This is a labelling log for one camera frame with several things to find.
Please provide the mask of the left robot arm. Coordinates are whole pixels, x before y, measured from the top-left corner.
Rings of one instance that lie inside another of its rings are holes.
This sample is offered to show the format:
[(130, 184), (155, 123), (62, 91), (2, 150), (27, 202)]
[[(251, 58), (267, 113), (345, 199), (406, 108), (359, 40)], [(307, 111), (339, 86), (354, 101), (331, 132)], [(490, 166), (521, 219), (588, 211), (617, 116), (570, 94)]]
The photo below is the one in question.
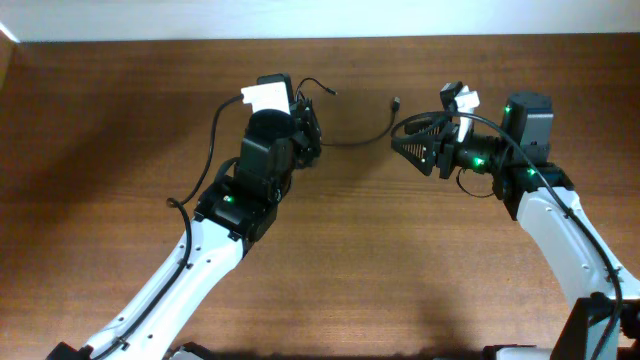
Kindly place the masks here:
[(51, 359), (162, 359), (195, 310), (274, 223), (292, 174), (320, 155), (310, 100), (254, 112), (241, 153), (200, 195), (185, 232), (134, 299), (85, 345), (61, 342)]

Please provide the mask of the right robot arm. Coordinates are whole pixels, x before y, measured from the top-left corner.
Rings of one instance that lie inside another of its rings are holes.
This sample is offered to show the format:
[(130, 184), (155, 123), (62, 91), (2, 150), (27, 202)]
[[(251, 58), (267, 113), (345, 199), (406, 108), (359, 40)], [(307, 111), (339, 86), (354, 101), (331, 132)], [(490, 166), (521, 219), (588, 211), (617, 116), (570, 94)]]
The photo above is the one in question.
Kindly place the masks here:
[(511, 94), (496, 124), (475, 114), (476, 92), (456, 83), (440, 111), (410, 116), (391, 130), (392, 149), (422, 174), (473, 171), (492, 178), (492, 196), (535, 241), (570, 308), (555, 344), (490, 345), (485, 359), (636, 359), (639, 281), (589, 221), (574, 183), (550, 162), (550, 97)]

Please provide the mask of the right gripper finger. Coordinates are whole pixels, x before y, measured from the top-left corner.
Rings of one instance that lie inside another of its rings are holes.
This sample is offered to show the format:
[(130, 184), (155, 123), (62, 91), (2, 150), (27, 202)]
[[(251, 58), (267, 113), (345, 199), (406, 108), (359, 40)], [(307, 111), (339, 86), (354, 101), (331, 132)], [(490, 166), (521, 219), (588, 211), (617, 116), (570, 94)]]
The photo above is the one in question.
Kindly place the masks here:
[(403, 130), (405, 135), (414, 135), (418, 133), (437, 135), (444, 124), (444, 119), (419, 118), (407, 122), (403, 126)]
[(430, 176), (436, 164), (436, 136), (426, 132), (393, 136), (391, 148), (423, 175)]

